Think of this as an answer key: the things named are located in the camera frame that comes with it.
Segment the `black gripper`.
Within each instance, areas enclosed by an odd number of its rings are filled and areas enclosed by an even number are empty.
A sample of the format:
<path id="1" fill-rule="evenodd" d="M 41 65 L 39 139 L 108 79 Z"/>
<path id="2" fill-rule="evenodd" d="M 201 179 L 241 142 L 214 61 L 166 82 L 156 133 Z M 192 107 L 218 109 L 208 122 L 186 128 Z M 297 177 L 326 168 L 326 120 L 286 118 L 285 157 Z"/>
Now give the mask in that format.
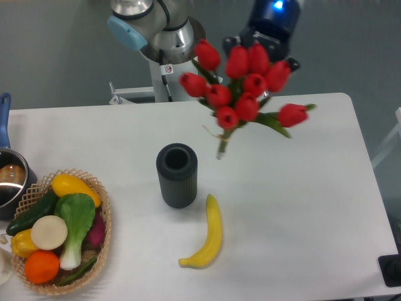
<path id="1" fill-rule="evenodd" d="M 249 19 L 239 36 L 226 36 L 222 41 L 225 54 L 235 46 L 249 48 L 255 42 L 268 52 L 271 61 L 285 59 L 290 41 L 301 14 L 301 1 L 255 1 Z M 288 57 L 291 71 L 300 69 L 298 60 Z"/>

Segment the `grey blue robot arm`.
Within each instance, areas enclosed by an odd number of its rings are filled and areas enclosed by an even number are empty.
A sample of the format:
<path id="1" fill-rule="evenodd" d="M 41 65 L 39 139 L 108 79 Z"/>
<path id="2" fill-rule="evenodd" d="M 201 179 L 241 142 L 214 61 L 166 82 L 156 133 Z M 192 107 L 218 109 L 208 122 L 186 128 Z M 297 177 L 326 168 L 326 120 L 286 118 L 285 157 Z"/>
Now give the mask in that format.
<path id="1" fill-rule="evenodd" d="M 188 1 L 111 1 L 107 25 L 119 42 L 159 65 L 186 63 L 195 58 L 194 48 L 206 33 L 189 16 Z M 302 1 L 255 1 L 249 19 L 236 36 L 222 42 L 225 53 L 234 46 L 262 44 L 272 62 L 286 60 L 291 71 L 300 63 L 290 57 L 290 41 Z"/>

